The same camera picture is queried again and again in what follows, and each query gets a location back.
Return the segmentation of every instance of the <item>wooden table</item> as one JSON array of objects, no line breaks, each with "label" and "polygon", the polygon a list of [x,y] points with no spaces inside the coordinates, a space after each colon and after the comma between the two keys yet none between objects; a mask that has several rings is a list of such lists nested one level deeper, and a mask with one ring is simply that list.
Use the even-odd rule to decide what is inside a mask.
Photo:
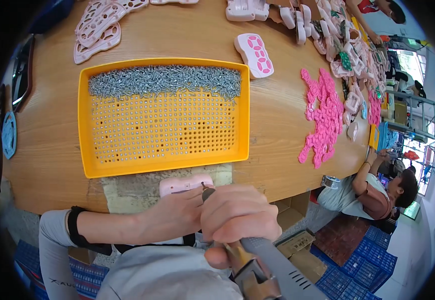
[{"label": "wooden table", "polygon": [[[17,118],[17,151],[5,160],[7,177],[18,208],[42,214],[77,205],[107,212],[100,179],[84,176],[77,129],[77,85],[81,69],[115,61],[148,57],[196,57],[242,63],[233,40],[257,33],[265,42],[274,74],[254,80],[251,89],[250,155],[234,163],[233,180],[261,190],[270,202],[319,187],[322,176],[339,178],[358,171],[365,159],[369,125],[357,117],[358,139],[351,142],[344,128],[335,154],[319,169],[298,155],[315,123],[305,118],[306,85],[300,71],[313,79],[329,63],[310,40],[296,45],[293,30],[272,20],[230,22],[225,1],[195,5],[159,5],[131,12],[119,21],[121,42],[81,65],[73,60],[74,29],[86,2],[77,2],[69,17],[37,37],[33,61],[33,91]],[[335,79],[343,99],[341,80]]]}]

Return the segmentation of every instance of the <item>gray sleeve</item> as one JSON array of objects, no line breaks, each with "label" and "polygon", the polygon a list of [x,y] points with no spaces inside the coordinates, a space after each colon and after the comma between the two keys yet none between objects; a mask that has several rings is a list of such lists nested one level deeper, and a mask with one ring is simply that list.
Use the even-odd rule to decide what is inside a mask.
[{"label": "gray sleeve", "polygon": [[48,211],[39,222],[39,261],[49,300],[79,300],[69,266],[68,247],[76,247],[66,230],[69,211]]}]

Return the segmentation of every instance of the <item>black wristband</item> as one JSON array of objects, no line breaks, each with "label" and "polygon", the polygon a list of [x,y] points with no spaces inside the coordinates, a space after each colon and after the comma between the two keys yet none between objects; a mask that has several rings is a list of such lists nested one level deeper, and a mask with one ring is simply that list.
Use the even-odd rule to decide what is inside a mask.
[{"label": "black wristband", "polygon": [[80,248],[86,248],[107,256],[111,255],[111,253],[113,253],[111,244],[91,244],[84,236],[79,234],[77,230],[77,217],[80,213],[85,211],[87,211],[85,208],[79,206],[73,206],[70,208],[67,223],[71,242]]}]

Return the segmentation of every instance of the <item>brown shirt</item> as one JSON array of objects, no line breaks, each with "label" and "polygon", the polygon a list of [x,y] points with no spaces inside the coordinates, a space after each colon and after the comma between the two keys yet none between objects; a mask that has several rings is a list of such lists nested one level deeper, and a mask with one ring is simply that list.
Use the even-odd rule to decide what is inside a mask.
[{"label": "brown shirt", "polygon": [[389,201],[386,196],[378,191],[371,184],[367,183],[367,188],[357,199],[362,203],[362,210],[367,213],[374,220],[384,219],[391,212],[393,198],[389,193],[387,194]]}]

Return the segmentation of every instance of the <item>pile of screws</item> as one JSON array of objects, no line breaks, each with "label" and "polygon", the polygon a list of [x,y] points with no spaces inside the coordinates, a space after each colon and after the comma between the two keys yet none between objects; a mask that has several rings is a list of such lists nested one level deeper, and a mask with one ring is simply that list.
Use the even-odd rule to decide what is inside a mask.
[{"label": "pile of screws", "polygon": [[183,65],[131,67],[94,75],[89,94],[97,98],[121,99],[132,95],[155,98],[159,93],[208,92],[232,101],[241,95],[241,73],[222,67]]}]

